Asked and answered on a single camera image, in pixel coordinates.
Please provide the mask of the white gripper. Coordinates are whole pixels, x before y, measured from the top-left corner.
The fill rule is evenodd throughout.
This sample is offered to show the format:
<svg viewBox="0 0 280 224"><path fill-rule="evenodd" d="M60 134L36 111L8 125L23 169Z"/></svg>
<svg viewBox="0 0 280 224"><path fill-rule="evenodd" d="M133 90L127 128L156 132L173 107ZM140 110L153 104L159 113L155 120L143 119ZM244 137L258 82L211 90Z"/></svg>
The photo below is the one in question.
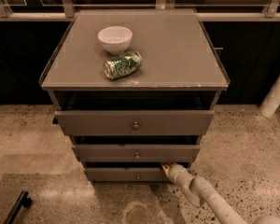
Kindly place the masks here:
<svg viewBox="0 0 280 224"><path fill-rule="evenodd" d="M188 185L192 180L192 175L188 170L176 162L163 162L161 167L166 176L177 185Z"/></svg>

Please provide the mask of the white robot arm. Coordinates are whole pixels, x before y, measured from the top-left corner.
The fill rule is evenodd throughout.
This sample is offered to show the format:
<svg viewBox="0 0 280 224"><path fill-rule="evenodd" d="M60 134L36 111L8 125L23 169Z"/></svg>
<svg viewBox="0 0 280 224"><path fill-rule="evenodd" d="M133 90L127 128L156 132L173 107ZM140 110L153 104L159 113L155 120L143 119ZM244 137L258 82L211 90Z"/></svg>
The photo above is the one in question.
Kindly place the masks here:
<svg viewBox="0 0 280 224"><path fill-rule="evenodd" d="M261 103L259 111L269 118L279 106L280 75ZM202 206L207 203L220 224L248 224L204 177L190 174L176 162L164 162L161 167L169 180L181 188L191 204Z"/></svg>

